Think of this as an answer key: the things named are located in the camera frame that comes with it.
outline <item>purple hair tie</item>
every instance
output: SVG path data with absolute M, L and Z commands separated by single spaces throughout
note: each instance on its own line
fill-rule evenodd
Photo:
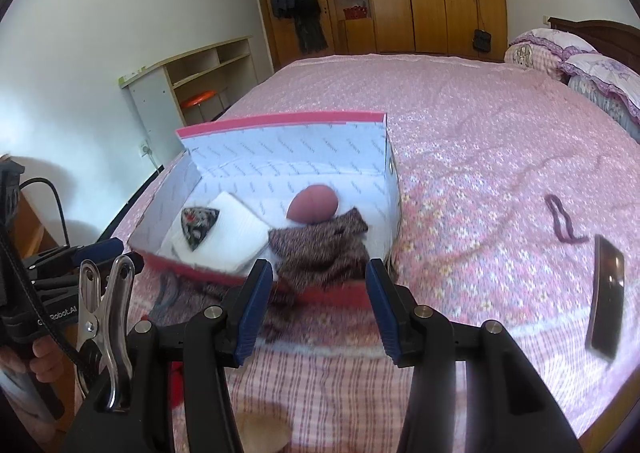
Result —
M 589 241 L 589 237 L 576 237 L 574 235 L 574 225 L 571 223 L 571 217 L 562 207 L 560 198 L 556 197 L 555 195 L 545 195 L 545 203 L 546 207 L 549 208 L 549 211 L 551 211 L 551 214 L 554 217 L 554 232 L 556 233 L 556 237 L 558 237 L 558 240 L 560 240 L 562 243 L 571 243 L 572 245 Z M 569 235 L 568 238 L 562 234 L 562 226 L 556 208 L 558 209 L 558 211 L 560 211 L 560 214 L 564 216 L 566 232 Z

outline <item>white napkin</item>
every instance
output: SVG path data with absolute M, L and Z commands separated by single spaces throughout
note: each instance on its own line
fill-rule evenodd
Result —
M 237 274 L 267 245 L 270 227 L 226 191 L 207 207 L 220 214 L 202 243 L 192 251 L 180 231 L 171 239 L 172 250 L 183 263 Z

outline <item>cardboard box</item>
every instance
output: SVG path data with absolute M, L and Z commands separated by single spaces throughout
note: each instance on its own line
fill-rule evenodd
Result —
M 398 175 L 378 112 L 305 112 L 218 120 L 177 131 L 186 152 L 165 177 L 129 238 L 129 245 L 156 268 L 194 280 L 236 285 L 237 276 L 215 267 L 191 267 L 167 251 L 168 234 L 183 207 L 206 206 L 227 191 L 271 227 L 299 226 L 286 219 L 293 197 L 311 184 L 338 195 L 337 214 L 354 206 L 369 225 L 364 243 L 371 258 L 387 260 L 401 220 Z M 278 258 L 268 245 L 255 258 Z M 323 290 L 309 288 L 303 303 L 369 306 L 363 281 Z

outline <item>white desk with shelf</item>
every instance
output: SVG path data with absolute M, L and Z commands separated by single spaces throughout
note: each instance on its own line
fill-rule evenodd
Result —
M 185 52 L 118 80 L 133 97 L 158 165 L 182 151 L 176 129 L 216 118 L 258 84 L 250 37 Z M 181 102 L 207 90 L 217 93 L 198 107 L 180 108 Z

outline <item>finger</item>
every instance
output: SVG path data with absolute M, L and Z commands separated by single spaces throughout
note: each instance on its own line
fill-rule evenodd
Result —
M 29 361 L 29 368 L 33 373 L 42 373 L 52 369 L 56 364 L 62 363 L 62 351 L 56 349 L 44 357 L 34 357 Z
M 57 363 L 52 369 L 47 370 L 46 372 L 37 373 L 36 379 L 38 379 L 41 383 L 53 383 L 60 376 L 65 373 L 65 367 L 62 363 Z
M 36 357 L 44 357 L 59 349 L 51 336 L 43 336 L 33 341 L 33 355 Z
M 27 371 L 24 361 L 9 347 L 0 347 L 0 366 L 14 370 L 16 373 Z

